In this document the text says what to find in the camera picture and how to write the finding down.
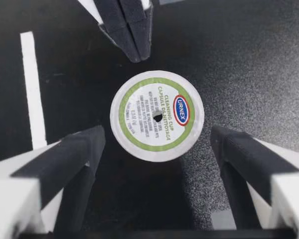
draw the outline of black fabric pad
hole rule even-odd
[[[79,232],[95,181],[95,174],[90,167],[84,166],[81,171],[66,185],[56,219],[55,233]]]
[[[214,126],[211,145],[220,169],[230,163],[271,205],[271,176],[299,170],[245,132]]]
[[[117,0],[95,0],[104,24],[100,29],[119,47],[132,62],[140,62],[133,37]]]
[[[140,0],[95,0],[104,24],[100,29],[132,62],[150,56],[153,6],[144,11]]]
[[[11,176],[39,179],[41,208],[44,208],[84,164],[88,163],[92,172],[96,171],[104,145],[104,130],[101,126],[87,129],[65,137]]]
[[[141,60],[150,57],[153,5],[143,10],[140,0],[120,0]]]

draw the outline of white stripe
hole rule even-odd
[[[21,33],[20,37],[32,147],[37,149],[46,146],[46,140],[34,38],[31,31]]]

